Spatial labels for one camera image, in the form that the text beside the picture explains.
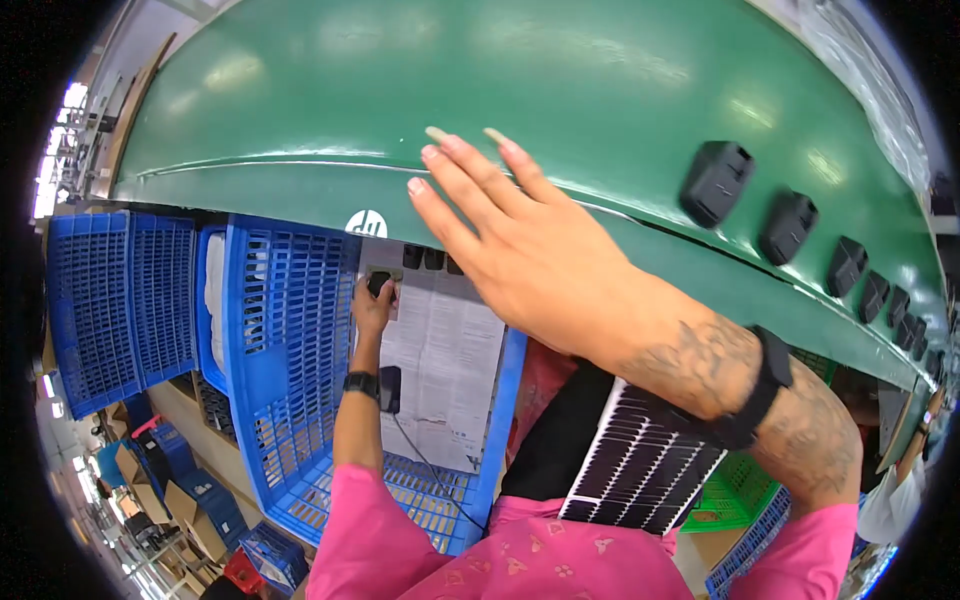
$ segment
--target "black charger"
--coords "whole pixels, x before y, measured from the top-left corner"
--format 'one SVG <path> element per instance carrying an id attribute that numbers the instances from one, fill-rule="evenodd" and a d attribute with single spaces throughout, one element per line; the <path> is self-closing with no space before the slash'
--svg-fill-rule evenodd
<path id="1" fill-rule="evenodd" d="M 400 412 L 400 367 L 380 367 L 380 412 Z"/>

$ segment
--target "pink shirt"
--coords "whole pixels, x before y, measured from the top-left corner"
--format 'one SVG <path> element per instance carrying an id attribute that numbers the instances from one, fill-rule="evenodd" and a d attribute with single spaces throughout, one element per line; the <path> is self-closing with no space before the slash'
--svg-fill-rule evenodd
<path id="1" fill-rule="evenodd" d="M 346 465 L 333 475 L 330 517 L 306 596 L 325 598 L 650 598 L 692 594 L 664 538 L 556 519 L 562 500 L 501 496 L 490 535 L 458 557 L 439 554 L 379 474 Z M 787 523 L 731 600 L 833 600 L 856 530 L 855 504 Z"/>

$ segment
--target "logo sticker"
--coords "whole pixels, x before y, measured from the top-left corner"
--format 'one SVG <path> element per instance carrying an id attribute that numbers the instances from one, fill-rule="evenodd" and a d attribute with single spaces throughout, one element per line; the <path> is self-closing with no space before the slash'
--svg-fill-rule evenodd
<path id="1" fill-rule="evenodd" d="M 344 231 L 371 237 L 387 237 L 387 222 L 375 210 L 361 210 L 350 217 Z"/>

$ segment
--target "person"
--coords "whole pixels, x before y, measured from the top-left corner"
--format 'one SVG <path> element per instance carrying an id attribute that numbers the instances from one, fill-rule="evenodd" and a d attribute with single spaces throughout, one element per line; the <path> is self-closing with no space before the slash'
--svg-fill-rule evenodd
<path id="1" fill-rule="evenodd" d="M 923 503 L 927 479 L 934 461 L 925 454 L 931 425 L 942 428 L 946 419 L 938 419 L 946 389 L 941 386 L 926 405 L 924 419 L 917 425 L 903 456 L 888 467 L 880 483 L 861 494 L 856 533 L 870 543 L 898 543 Z"/>
<path id="2" fill-rule="evenodd" d="M 514 141 L 487 133 L 521 189 L 456 135 L 431 128 L 439 147 L 422 151 L 472 228 L 424 179 L 408 183 L 414 209 L 484 302 L 506 324 L 595 365 L 586 377 L 620 376 L 703 420 L 736 413 L 762 364 L 754 334 L 634 267 Z M 358 336 L 349 368 L 377 373 L 393 284 L 374 298 L 363 283 L 355 288 Z M 790 490 L 791 518 L 732 584 L 733 599 L 834 598 L 851 554 L 862 456 L 857 429 L 813 372 L 792 357 L 790 369 L 793 384 L 777 393 L 750 452 Z M 692 598 L 669 557 L 670 539 L 557 520 L 561 498 L 505 490 L 485 538 L 460 556 L 439 554 L 382 481 L 379 423 L 375 400 L 344 393 L 311 600 Z M 510 477 L 508 469 L 505 484 Z"/>

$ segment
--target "black watch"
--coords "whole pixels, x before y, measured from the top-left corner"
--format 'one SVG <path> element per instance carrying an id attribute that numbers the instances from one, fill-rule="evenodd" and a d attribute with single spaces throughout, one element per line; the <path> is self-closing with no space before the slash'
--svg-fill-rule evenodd
<path id="1" fill-rule="evenodd" d="M 767 416 L 780 388 L 793 385 L 789 346 L 759 325 L 747 328 L 754 332 L 763 347 L 763 362 L 754 389 L 739 412 L 704 422 L 705 433 L 711 441 L 727 450 L 746 450 L 753 446 L 756 428 Z"/>
<path id="2" fill-rule="evenodd" d="M 365 371 L 352 371 L 344 377 L 344 393 L 360 392 L 380 401 L 380 378 Z"/>

